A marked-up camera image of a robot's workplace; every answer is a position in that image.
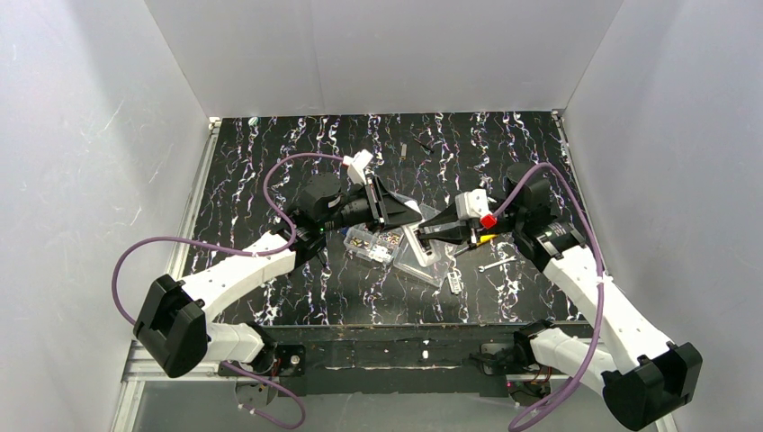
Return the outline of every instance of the metal wrench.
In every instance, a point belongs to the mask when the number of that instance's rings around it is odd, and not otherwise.
[[[510,261],[514,261],[514,257],[513,256],[510,257],[510,258],[502,259],[502,260],[500,260],[498,262],[495,262],[495,263],[493,263],[491,265],[480,265],[480,266],[477,267],[477,271],[480,272],[480,273],[485,273],[485,270],[490,270],[493,267],[500,266],[500,265],[508,263]]]

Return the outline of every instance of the gray floor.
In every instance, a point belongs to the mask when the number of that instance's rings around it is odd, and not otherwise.
[[[304,398],[309,432],[503,431],[517,414],[509,400],[470,394],[339,394]],[[299,410],[277,398],[266,410],[295,421]],[[148,382],[134,432],[282,430],[238,410],[231,382]],[[532,432],[626,431],[612,418],[600,397],[578,390]],[[655,427],[644,429],[655,432]]]

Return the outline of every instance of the marble tabletop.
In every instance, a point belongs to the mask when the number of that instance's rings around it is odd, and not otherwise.
[[[403,146],[405,157],[401,156]],[[474,112],[263,117],[224,119],[204,186],[193,238],[246,248],[276,221],[262,195],[267,170],[285,156],[306,151],[374,154],[374,172],[399,194],[444,209],[455,195],[480,184],[505,196],[503,176],[517,161],[548,161],[577,191],[559,131],[549,112]],[[317,172],[337,172],[326,159],[294,160],[271,181],[271,195],[288,205]],[[569,197],[552,178],[552,199],[573,220]],[[328,262],[310,261],[289,276],[256,288],[218,321],[264,325],[405,325],[500,323],[538,319],[582,320],[574,305],[515,251],[509,237],[459,256],[464,290],[450,292],[409,277],[392,265],[346,251],[339,232],[328,235]],[[513,261],[477,271],[500,257]],[[185,274],[204,270],[222,254],[192,248]]]

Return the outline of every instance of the tabletop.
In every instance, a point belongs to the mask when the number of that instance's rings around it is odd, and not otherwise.
[[[276,221],[262,182],[279,158],[301,152],[373,153],[373,170],[392,191],[443,210],[460,192],[486,188],[506,196],[503,177],[515,162],[548,161],[570,182],[566,148],[550,112],[462,112],[320,117],[224,119],[204,186],[193,238],[246,248]],[[288,205],[314,173],[336,172],[327,160],[296,159],[271,180],[271,195]],[[579,226],[569,196],[551,178],[551,199],[562,217]],[[217,321],[255,320],[263,325],[382,325],[422,323],[582,320],[563,292],[517,254],[509,236],[459,256],[454,266],[463,291],[452,294],[419,281],[392,265],[349,253],[339,232],[328,234],[327,265],[308,262],[288,276],[256,288],[233,303]],[[186,275],[224,256],[192,248]],[[500,258],[505,265],[479,273],[477,266]]]

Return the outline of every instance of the robotic arm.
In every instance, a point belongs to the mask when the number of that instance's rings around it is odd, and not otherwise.
[[[270,256],[231,256],[181,280],[163,275],[151,284],[133,332],[168,376],[186,374],[201,361],[238,361],[255,372],[273,367],[283,351],[262,328],[255,323],[220,324],[214,319],[256,287],[313,257],[320,258],[327,231],[360,223],[373,231],[402,227],[422,266],[439,259],[432,253],[431,240],[476,248],[484,236],[510,233],[519,252],[585,316],[596,316],[598,280],[591,249],[551,207],[547,179],[536,176],[518,186],[528,165],[509,169],[507,189],[520,190],[498,217],[493,214],[502,200],[475,189],[461,193],[440,214],[422,222],[414,202],[401,202],[378,177],[367,175],[371,158],[365,150],[345,158],[353,182],[346,193],[334,175],[318,174],[308,181],[287,209],[296,226],[296,240],[285,250]],[[454,227],[433,229],[446,223]],[[291,234],[282,221],[245,251],[281,248]],[[604,284],[601,338],[608,351],[595,352],[581,382],[602,395],[623,425],[639,430],[691,401],[702,357],[691,344],[677,346],[651,325],[611,278],[605,277]],[[573,375],[588,350],[588,345],[541,320],[515,332],[513,347],[496,356],[502,356],[504,364],[546,365]]]

